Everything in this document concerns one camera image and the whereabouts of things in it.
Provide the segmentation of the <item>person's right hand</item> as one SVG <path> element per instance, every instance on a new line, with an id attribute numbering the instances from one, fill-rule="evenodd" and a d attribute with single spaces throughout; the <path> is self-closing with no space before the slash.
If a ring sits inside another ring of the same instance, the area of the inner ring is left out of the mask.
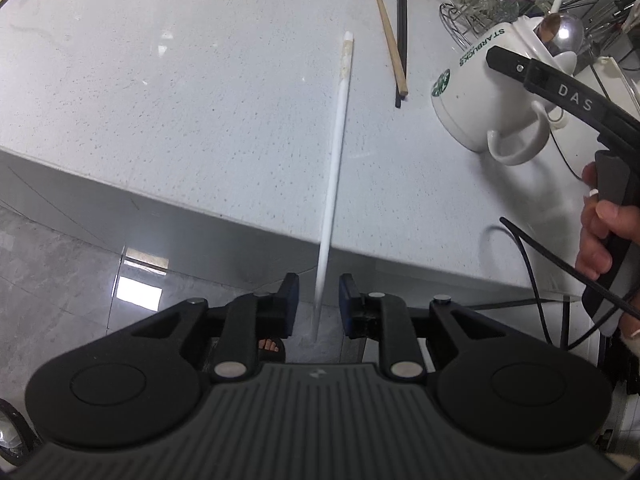
<path id="1" fill-rule="evenodd" d="M 610 234 L 639 244 L 640 214 L 636 206 L 618 206 L 597 195 L 585 196 L 580 223 L 582 230 L 575 268 L 592 280 L 612 268 L 613 257 L 604 247 Z"/>

